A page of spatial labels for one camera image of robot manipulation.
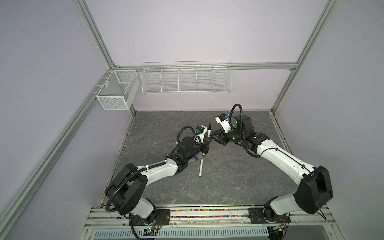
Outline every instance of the white wall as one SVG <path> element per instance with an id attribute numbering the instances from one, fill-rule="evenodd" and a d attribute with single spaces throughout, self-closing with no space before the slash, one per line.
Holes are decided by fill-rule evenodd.
<path id="1" fill-rule="evenodd" d="M 384 2 L 343 0 L 277 110 L 295 154 L 331 174 L 345 239 L 382 239 Z"/>
<path id="2" fill-rule="evenodd" d="M 88 0 L 114 62 L 296 61 L 327 0 Z"/>
<path id="3" fill-rule="evenodd" d="M 97 207 L 130 121 L 96 102 L 8 240 L 77 240 Z"/>
<path id="4" fill-rule="evenodd" d="M 288 69 L 233 70 L 230 93 L 145 95 L 139 88 L 133 105 L 138 111 L 231 109 L 235 103 L 243 109 L 271 109 L 289 73 Z"/>
<path id="5" fill-rule="evenodd" d="M 2 213 L 106 66 L 70 0 L 2 1 L 0 32 Z M 78 239 L 129 115 L 96 103 L 8 239 Z"/>

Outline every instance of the black mounting plate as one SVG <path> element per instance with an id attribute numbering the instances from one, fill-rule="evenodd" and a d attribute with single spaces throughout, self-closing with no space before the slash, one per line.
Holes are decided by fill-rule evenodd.
<path id="1" fill-rule="evenodd" d="M 151 226 L 153 226 L 153 225 L 159 225 L 160 226 L 161 223 L 163 223 L 163 226 L 169 225 L 169 219 L 170 219 L 170 210 L 169 209 L 158 209 L 156 219 L 155 219 L 156 222 L 151 224 Z M 131 220 L 132 220 L 132 224 L 134 226 L 148 226 L 148 225 L 144 224 L 144 222 L 143 222 L 144 219 L 139 217 L 138 215 L 132 216 Z"/>
<path id="2" fill-rule="evenodd" d="M 251 219 L 252 224 L 269 223 L 264 219 L 263 209 L 263 207 L 248 208 L 248 218 Z M 289 217 L 289 215 L 281 215 L 281 218 L 279 218 L 275 223 L 284 223 L 282 218 L 285 219 L 286 223 L 291 223 L 291 218 Z"/>

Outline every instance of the wire rack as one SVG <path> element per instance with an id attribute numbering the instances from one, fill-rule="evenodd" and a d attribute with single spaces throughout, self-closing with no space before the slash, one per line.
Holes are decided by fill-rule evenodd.
<path id="1" fill-rule="evenodd" d="M 134 70 L 113 70 L 96 95 L 105 110 L 129 110 L 140 81 Z"/>
<path id="2" fill-rule="evenodd" d="M 145 94 L 229 93 L 232 77 L 229 63 L 144 66 L 141 75 Z"/>

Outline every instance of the workstation enclosure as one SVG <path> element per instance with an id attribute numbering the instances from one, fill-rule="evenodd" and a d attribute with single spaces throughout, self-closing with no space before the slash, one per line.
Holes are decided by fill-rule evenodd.
<path id="1" fill-rule="evenodd" d="M 184 126 L 220 129 L 215 118 L 237 103 L 256 132 L 330 172 L 326 219 L 291 212 L 285 240 L 379 238 L 382 3 L 8 1 L 0 11 L 0 239 L 134 239 L 128 219 L 105 212 L 106 186 L 128 163 L 163 160 Z M 145 188 L 172 211 L 157 238 L 267 239 L 271 225 L 248 208 L 296 191 L 290 177 L 233 143 L 209 146 L 201 177 L 196 158 Z"/>

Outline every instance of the table surface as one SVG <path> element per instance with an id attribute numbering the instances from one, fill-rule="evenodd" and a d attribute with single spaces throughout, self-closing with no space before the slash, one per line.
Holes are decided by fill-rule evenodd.
<path id="1" fill-rule="evenodd" d="M 136 166 L 164 159 L 176 146 L 176 136 L 184 126 L 221 128 L 215 118 L 223 111 L 137 112 L 123 148 L 115 175 L 132 162 Z M 246 111 L 255 132 L 262 132 L 282 147 L 268 111 Z M 184 136 L 191 136 L 184 131 Z M 272 197 L 295 192 L 297 185 L 265 158 L 249 156 L 241 146 L 212 142 L 204 157 L 202 177 L 199 161 L 192 158 L 181 173 L 160 179 L 146 187 L 143 197 L 154 204 L 260 204 Z"/>

